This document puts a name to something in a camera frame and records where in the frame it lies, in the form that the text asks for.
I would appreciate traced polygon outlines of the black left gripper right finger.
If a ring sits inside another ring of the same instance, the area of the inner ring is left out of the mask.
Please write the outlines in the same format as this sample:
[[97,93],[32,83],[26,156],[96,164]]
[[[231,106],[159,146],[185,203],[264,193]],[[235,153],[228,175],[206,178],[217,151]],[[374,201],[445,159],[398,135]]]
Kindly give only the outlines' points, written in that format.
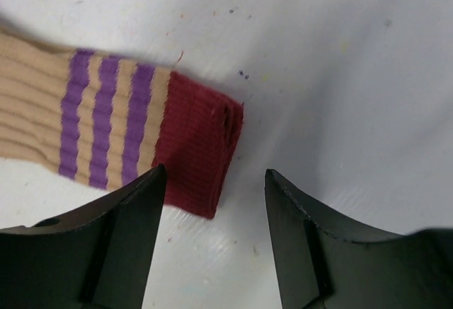
[[356,221],[265,174],[283,308],[451,308],[452,231],[408,235]]

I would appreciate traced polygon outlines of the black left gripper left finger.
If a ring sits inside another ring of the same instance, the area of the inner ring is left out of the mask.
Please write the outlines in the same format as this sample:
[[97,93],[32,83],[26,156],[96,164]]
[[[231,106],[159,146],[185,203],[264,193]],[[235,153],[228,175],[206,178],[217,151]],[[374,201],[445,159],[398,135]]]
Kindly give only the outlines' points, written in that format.
[[141,308],[164,205],[159,165],[31,227],[1,230],[2,308]]

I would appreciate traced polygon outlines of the tan maroon purple-striped sock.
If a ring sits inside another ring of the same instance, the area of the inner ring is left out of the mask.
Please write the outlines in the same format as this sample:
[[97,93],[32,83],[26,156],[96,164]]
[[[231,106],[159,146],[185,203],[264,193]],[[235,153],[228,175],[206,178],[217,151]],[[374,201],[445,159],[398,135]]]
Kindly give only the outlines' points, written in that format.
[[1,155],[100,190],[157,165],[165,202],[211,219],[243,106],[168,67],[1,31]]

